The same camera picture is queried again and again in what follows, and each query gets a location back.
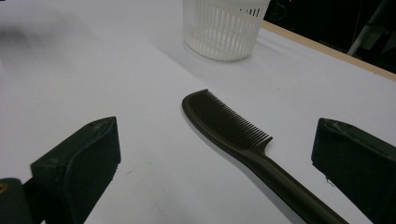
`comb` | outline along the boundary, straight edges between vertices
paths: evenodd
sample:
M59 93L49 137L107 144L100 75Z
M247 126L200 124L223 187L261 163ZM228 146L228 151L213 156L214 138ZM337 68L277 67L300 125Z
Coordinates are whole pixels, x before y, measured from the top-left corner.
M268 158L273 139L236 114L208 90L186 96L183 110L207 139L241 161L307 223L347 223L329 206Z

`plastic basket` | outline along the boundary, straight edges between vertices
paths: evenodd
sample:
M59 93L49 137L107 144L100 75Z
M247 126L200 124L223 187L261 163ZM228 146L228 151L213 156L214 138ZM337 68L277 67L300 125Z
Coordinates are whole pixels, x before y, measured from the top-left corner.
M263 6L263 0L183 0L184 41L211 59L245 58L256 42Z

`comb teeth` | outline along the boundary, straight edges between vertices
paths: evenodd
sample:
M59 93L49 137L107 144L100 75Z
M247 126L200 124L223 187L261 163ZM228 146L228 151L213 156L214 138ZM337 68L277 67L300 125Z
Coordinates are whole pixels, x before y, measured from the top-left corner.
M210 91L192 96L189 105L194 115L212 132L240 149L257 147L272 137L236 114Z

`white table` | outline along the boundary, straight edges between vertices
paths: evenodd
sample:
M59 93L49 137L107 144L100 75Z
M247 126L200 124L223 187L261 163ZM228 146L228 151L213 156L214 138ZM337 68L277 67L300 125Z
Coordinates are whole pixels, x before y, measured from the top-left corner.
M267 154L350 223L370 221L310 160L319 118L396 145L396 83L261 29L250 57L205 59L182 40L181 1L0 3L0 177L88 122L116 116L122 162L87 224L303 223L188 122L209 89L274 137Z

